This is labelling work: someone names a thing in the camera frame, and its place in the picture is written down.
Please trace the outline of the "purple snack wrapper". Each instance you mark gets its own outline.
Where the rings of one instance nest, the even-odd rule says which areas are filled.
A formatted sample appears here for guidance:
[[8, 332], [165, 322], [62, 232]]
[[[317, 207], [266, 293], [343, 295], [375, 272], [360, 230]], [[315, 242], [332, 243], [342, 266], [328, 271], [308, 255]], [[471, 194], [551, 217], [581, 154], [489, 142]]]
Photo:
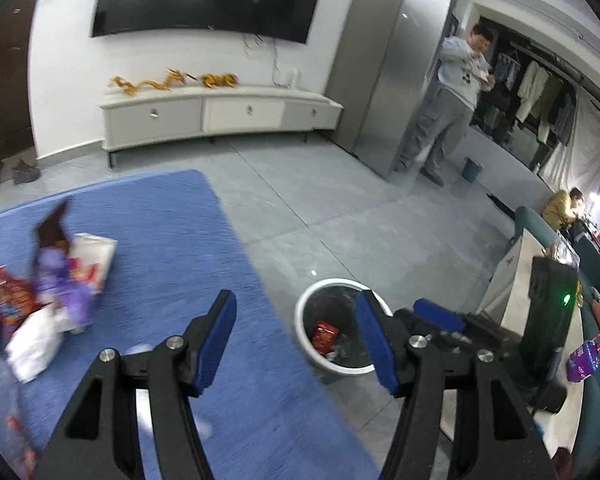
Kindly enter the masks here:
[[38, 248], [32, 278], [38, 303], [53, 307], [60, 332], [79, 332], [91, 323], [91, 287], [71, 276], [69, 258], [62, 249]]

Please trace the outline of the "red white paper pouch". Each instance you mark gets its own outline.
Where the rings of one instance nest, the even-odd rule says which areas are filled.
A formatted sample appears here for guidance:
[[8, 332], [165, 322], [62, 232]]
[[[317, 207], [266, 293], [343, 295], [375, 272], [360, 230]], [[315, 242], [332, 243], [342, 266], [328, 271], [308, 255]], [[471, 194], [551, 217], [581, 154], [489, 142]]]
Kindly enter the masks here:
[[70, 275], [90, 286], [93, 294], [104, 288], [118, 242], [112, 238], [76, 233], [69, 248]]

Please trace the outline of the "dark red snack packet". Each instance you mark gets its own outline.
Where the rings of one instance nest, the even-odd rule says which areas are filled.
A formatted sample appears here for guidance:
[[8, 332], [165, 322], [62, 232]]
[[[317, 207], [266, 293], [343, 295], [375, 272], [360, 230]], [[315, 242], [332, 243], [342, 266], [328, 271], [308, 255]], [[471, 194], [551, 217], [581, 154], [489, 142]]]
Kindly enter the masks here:
[[318, 321], [311, 338], [312, 347], [321, 355], [327, 356], [336, 344], [340, 330], [325, 321]]

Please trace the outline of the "brown chip bag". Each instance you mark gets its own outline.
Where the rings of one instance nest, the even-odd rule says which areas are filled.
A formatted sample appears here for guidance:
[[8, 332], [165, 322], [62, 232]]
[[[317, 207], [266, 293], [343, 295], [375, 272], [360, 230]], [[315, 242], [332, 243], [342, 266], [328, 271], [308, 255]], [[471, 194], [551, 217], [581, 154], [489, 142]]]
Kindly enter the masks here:
[[40, 308], [33, 284], [10, 274], [0, 266], [0, 350], [12, 339], [23, 322]]

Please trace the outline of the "white rimmed trash bin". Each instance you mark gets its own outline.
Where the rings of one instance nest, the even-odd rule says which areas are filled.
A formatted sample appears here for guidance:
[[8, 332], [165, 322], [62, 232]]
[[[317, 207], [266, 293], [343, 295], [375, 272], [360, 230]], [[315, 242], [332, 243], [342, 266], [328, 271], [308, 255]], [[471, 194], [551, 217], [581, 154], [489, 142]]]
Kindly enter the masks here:
[[347, 278], [325, 278], [310, 285], [294, 307], [294, 331], [309, 361], [341, 377], [373, 373], [358, 332], [355, 300], [367, 286]]

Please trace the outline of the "white crumpled wrapper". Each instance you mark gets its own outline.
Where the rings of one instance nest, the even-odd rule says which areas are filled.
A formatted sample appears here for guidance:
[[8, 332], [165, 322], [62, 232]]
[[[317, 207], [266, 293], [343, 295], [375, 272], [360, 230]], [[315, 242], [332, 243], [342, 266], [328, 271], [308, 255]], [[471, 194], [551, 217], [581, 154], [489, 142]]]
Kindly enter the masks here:
[[62, 333], [55, 320], [55, 309], [48, 306], [29, 315], [6, 346], [7, 363], [18, 382], [32, 382], [56, 356]]

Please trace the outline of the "seated person in yellow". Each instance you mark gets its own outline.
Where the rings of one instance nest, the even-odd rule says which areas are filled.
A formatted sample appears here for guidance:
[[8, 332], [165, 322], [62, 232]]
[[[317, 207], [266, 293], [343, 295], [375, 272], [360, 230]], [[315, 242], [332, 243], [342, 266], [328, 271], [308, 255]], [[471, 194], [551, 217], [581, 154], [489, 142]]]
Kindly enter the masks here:
[[577, 220], [583, 202], [583, 193], [578, 188], [569, 192], [559, 190], [547, 202], [541, 217], [553, 231], [559, 231]]

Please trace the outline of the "blue fuzzy table cloth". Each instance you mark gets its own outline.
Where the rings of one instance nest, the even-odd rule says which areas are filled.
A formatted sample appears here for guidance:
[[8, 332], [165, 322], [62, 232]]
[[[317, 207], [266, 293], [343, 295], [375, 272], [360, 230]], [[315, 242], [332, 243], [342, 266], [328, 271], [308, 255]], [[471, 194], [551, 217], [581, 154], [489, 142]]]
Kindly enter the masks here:
[[69, 233], [113, 238], [106, 285], [82, 334], [20, 391], [24, 426], [44, 448], [70, 396], [105, 348], [160, 344], [206, 313], [223, 289], [237, 320], [212, 386], [192, 404], [213, 432], [218, 479], [375, 479], [379, 470], [273, 311], [206, 178], [129, 177], [67, 194]]

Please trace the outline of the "small blue waste bin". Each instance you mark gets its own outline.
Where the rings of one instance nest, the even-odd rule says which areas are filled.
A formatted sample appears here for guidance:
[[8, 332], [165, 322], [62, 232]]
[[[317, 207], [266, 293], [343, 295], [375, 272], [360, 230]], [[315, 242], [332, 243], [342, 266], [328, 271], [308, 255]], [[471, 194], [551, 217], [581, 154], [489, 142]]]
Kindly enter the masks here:
[[482, 173], [483, 166], [476, 162], [475, 160], [467, 157], [465, 159], [465, 165], [462, 170], [462, 177], [465, 181], [469, 183], [475, 183], [478, 180], [478, 177]]

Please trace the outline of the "hanging clothes rack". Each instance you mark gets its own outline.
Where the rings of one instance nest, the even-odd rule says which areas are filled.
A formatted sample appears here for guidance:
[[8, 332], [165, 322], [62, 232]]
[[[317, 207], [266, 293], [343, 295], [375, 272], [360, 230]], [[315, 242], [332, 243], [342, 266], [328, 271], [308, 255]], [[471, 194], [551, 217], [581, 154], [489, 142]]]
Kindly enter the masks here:
[[577, 89], [556, 56], [510, 32], [489, 51], [494, 88], [478, 99], [471, 125], [536, 174], [568, 143]]

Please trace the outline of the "right brown shoe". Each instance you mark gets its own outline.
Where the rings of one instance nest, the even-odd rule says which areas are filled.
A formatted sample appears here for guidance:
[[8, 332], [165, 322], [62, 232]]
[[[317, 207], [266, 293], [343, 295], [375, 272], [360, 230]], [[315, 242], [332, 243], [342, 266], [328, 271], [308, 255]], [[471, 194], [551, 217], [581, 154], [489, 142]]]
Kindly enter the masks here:
[[19, 162], [12, 167], [12, 180], [14, 185], [22, 185], [32, 183], [41, 177], [41, 170], [37, 166], [32, 166], [20, 159]]

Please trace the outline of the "standing person in grey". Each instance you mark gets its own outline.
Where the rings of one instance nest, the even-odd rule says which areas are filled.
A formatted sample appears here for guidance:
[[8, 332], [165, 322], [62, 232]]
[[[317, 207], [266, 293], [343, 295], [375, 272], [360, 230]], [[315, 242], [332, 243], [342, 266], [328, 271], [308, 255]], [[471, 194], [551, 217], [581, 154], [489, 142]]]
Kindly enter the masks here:
[[420, 173], [442, 186], [442, 164], [464, 139], [481, 93], [493, 89], [495, 78], [490, 73], [484, 52], [493, 34], [479, 22], [464, 37], [448, 37], [439, 51], [438, 83], [418, 118], [399, 156], [398, 166], [408, 168], [427, 145], [430, 151]]

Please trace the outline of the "white low tv cabinet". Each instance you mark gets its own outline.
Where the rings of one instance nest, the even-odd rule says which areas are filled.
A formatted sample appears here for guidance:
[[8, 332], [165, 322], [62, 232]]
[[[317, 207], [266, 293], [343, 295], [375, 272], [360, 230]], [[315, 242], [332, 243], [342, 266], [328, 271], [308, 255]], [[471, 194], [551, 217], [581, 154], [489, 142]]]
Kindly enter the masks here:
[[232, 134], [332, 131], [343, 106], [327, 96], [279, 87], [182, 87], [110, 93], [102, 149], [114, 154], [139, 146]]

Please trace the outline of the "grey steel refrigerator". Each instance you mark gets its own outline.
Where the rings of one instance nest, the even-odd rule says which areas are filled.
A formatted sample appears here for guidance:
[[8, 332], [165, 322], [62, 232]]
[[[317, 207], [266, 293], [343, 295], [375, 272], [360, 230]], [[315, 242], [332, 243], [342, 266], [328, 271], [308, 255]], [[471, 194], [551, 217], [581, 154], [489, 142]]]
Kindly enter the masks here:
[[343, 111], [332, 142], [392, 173], [434, 79], [455, 0], [352, 0], [325, 94]]

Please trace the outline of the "golden dragon ornament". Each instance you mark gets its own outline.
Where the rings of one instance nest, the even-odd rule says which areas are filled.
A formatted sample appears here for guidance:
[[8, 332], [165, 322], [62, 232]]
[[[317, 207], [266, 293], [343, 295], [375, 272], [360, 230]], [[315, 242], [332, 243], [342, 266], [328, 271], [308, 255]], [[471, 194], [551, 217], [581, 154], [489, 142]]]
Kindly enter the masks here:
[[182, 70], [174, 70], [168, 68], [163, 81], [155, 81], [151, 79], [143, 79], [137, 84], [124, 79], [121, 76], [114, 76], [108, 82], [109, 87], [117, 87], [121, 89], [127, 96], [135, 96], [141, 88], [148, 87], [159, 91], [170, 91], [174, 84], [182, 84], [186, 86], [189, 81], [201, 84], [204, 88], [236, 88], [239, 84], [238, 77], [232, 73], [212, 74], [206, 73], [199, 76], [183, 72]]

